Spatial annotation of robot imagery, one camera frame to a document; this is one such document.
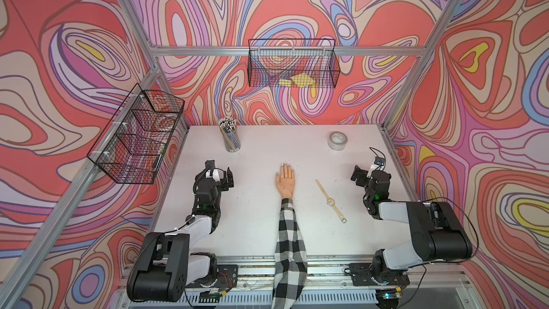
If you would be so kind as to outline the beige wrist watch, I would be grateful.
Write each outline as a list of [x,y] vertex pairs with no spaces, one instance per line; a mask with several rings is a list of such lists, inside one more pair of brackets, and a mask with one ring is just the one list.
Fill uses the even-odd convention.
[[336,213],[336,215],[337,215],[338,219],[341,221],[341,223],[346,224],[347,223],[346,217],[340,211],[340,209],[337,207],[335,200],[332,197],[330,197],[330,195],[324,189],[324,187],[321,184],[320,180],[316,179],[315,183],[317,184],[317,187],[319,187],[320,192],[325,196],[327,205],[334,210],[334,212]]

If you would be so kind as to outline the mannequin hand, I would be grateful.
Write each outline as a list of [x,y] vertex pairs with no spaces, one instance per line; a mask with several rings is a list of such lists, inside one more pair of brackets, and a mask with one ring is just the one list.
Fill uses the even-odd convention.
[[281,198],[293,199],[295,191],[295,173],[293,168],[284,163],[276,174],[275,184]]

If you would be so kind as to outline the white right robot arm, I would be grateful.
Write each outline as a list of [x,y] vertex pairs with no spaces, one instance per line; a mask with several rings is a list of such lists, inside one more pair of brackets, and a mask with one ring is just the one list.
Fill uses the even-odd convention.
[[355,166],[351,180],[363,188],[363,204],[376,220],[406,224],[410,240],[375,253],[370,274],[381,278],[432,262],[458,263],[473,256],[473,244],[453,208],[446,202],[394,201],[392,175],[377,158],[369,170]]

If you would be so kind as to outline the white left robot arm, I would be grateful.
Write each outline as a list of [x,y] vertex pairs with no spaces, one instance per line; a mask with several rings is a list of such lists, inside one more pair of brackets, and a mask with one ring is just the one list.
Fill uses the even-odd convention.
[[145,236],[140,254],[127,281],[127,296],[133,302],[150,300],[176,302],[186,287],[197,283],[217,283],[217,257],[214,253],[192,253],[191,248],[217,229],[222,193],[234,186],[230,169],[205,162],[194,179],[192,212],[180,227]]

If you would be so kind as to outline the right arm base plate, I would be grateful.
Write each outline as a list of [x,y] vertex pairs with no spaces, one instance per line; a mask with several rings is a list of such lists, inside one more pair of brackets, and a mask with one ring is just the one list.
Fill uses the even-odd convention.
[[354,286],[406,288],[410,285],[406,271],[374,267],[371,263],[350,263],[343,272],[351,277]]

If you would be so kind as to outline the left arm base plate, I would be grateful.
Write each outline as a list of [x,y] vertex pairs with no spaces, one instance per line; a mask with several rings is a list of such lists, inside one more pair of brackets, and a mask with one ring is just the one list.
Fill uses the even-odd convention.
[[217,266],[217,271],[200,278],[189,285],[186,289],[199,288],[235,288],[237,285],[239,267],[236,264],[221,264]]

